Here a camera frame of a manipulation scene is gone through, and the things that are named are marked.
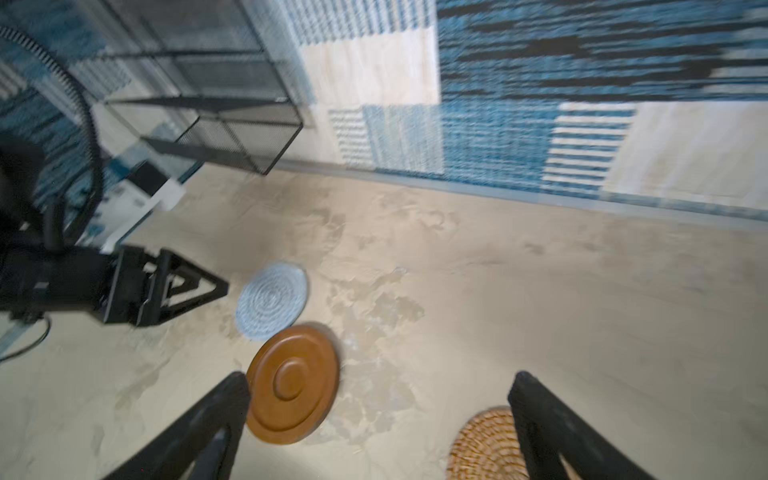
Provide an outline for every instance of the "black cable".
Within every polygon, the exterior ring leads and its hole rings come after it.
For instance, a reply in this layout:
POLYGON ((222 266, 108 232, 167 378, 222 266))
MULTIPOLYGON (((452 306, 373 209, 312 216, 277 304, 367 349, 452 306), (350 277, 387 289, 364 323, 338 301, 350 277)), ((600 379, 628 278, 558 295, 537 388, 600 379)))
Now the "black cable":
MULTIPOLYGON (((4 38, 5 40, 19 45, 40 60, 43 65, 51 71, 51 75, 58 79, 64 86, 65 93, 72 99, 74 107, 78 111, 78 116, 81 121, 81 129, 87 141, 85 151, 91 168, 91 191, 88 194, 88 199, 85 201, 80 213, 69 224, 66 231, 63 232, 62 237, 64 244, 69 247, 74 245, 80 238, 80 235, 85 231, 88 222, 91 220, 91 217, 93 217, 104 194, 104 172, 101 169, 101 149, 98 145, 98 136, 96 134, 96 127, 94 126, 94 119, 91 115, 91 107, 86 102, 81 90, 82 87, 78 81, 72 77, 67 69, 64 68, 51 53, 40 46, 35 40, 15 28, 4 25, 0 25, 0 38, 4 38)), ((66 190, 58 192, 57 201, 62 203, 65 199, 65 195, 66 190)))
POLYGON ((6 361, 6 360, 14 359, 14 358, 16 358, 17 356, 22 356, 22 355, 24 355, 25 353, 27 353, 29 350, 32 350, 32 349, 34 349, 36 346, 38 346, 38 345, 40 345, 41 343, 43 343, 43 340, 45 340, 45 337, 46 337, 46 336, 48 336, 48 334, 51 332, 51 317, 50 317, 50 316, 48 316, 48 315, 46 314, 46 315, 43 317, 43 319, 45 320, 46 326, 45 326, 45 331, 43 332, 43 334, 42 334, 42 335, 40 335, 40 338, 38 338, 38 339, 37 339, 37 340, 35 340, 34 342, 30 343, 29 345, 27 345, 27 346, 26 346, 26 347, 24 347, 23 349, 20 349, 20 350, 16 350, 15 352, 13 352, 13 353, 9 353, 9 354, 8 354, 8 355, 6 355, 6 356, 0 356, 0 363, 3 363, 3 362, 4 362, 4 361, 6 361))

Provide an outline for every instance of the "ribbed hose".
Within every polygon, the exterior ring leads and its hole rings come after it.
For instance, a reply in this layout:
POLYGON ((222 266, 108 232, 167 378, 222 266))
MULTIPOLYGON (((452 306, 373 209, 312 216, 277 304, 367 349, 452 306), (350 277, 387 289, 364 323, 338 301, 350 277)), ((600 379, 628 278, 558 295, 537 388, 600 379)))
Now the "ribbed hose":
MULTIPOLYGON (((86 138, 86 157, 91 168, 91 191, 88 193, 88 199, 85 201, 80 213, 69 224, 64 232, 64 242, 66 246, 74 245, 80 235, 83 234, 88 222, 93 217, 96 208, 101 202, 104 194, 104 172, 101 169, 101 149, 98 145, 98 137, 94 119, 91 116, 91 107, 83 97, 81 86, 61 64, 45 50, 35 40, 14 28, 0 25, 0 38, 4 38, 15 43, 29 51, 51 72, 54 78, 58 79, 64 85, 64 92, 74 102, 74 107, 78 113, 81 122, 81 129, 86 138)), ((58 200, 61 201, 67 194, 67 189, 58 192, 58 200)))

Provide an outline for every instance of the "electrical cord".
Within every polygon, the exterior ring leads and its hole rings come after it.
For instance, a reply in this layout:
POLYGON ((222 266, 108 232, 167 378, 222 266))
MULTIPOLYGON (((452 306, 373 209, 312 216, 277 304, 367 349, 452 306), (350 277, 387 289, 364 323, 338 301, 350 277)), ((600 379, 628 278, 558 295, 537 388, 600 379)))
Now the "electrical cord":
MULTIPOLYGON (((50 52, 40 46, 39 43, 25 33, 4 25, 0 25, 0 38, 15 43, 26 51, 29 51, 51 71, 51 75, 61 82, 64 86, 64 92, 72 99, 74 107, 81 120, 81 129, 86 137, 86 155, 91 168, 91 191, 88 194, 88 198, 85 201, 82 210, 69 224, 66 230, 61 222, 64 215, 64 209, 66 208, 66 193, 68 188, 59 191, 54 203, 48 206, 49 209, 59 210, 58 214, 51 213, 49 215, 51 224, 48 225, 48 231, 52 235, 60 237, 58 238, 58 241, 54 238, 51 242, 53 244, 62 243, 62 245, 58 245, 57 247, 70 247, 78 241, 80 235, 82 235, 86 227, 88 227, 88 222, 91 220, 91 217, 93 217, 104 194, 104 172, 101 170, 101 149, 98 144, 94 119, 91 115, 91 107, 86 102, 82 93, 82 87, 78 81, 72 77, 67 69, 64 68, 50 52)), ((78 172, 75 175, 75 179, 79 177, 80 174, 81 172, 78 172)), ((71 186, 72 182, 74 182, 74 179, 70 179, 68 185, 71 186)))
POLYGON ((34 342, 30 343, 29 345, 27 345, 26 347, 24 347, 22 349, 16 350, 13 353, 9 353, 6 356, 0 356, 0 363, 5 362, 6 360, 10 360, 10 359, 14 359, 16 357, 22 356, 25 353, 27 353, 29 350, 32 350, 36 346, 38 346, 41 343, 43 343, 43 340, 45 340, 45 337, 47 337, 48 334, 51 332, 51 317, 48 316, 48 314, 46 313, 43 316, 43 320, 45 320, 46 325, 45 325, 45 331, 43 332, 42 335, 40 335, 40 338, 38 338, 37 340, 35 340, 34 342))

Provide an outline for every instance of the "black machine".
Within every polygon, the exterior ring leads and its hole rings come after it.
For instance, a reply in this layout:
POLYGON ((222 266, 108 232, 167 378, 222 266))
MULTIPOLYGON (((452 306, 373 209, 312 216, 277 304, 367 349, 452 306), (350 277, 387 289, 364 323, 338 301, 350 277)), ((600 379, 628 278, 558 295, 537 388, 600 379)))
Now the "black machine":
POLYGON ((155 257, 140 247, 104 254, 76 245, 104 193, 104 162, 90 107, 80 84, 34 40, 5 26, 0 26, 0 38, 29 51, 65 86, 78 110, 88 161, 38 209, 32 193, 44 153, 0 132, 0 311, 27 323, 46 312, 84 310, 103 323, 153 326, 227 295, 226 281, 168 250, 155 257), (84 204, 68 205, 68 190, 84 174, 91 176, 84 204), (77 213, 65 226, 66 213, 73 208, 77 213), (213 289, 172 302, 171 297, 195 290, 201 280, 213 289))

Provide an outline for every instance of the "wire mesh shelf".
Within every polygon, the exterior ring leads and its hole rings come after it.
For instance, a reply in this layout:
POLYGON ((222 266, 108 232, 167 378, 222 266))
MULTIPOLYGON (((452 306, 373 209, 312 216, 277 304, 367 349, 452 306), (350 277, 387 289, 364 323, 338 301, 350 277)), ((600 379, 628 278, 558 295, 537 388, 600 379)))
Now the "wire mesh shelf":
POLYGON ((194 111, 175 141, 142 139, 160 154, 268 174, 303 122, 241 1, 106 1, 139 33, 102 59, 151 62, 174 86, 108 103, 194 111))

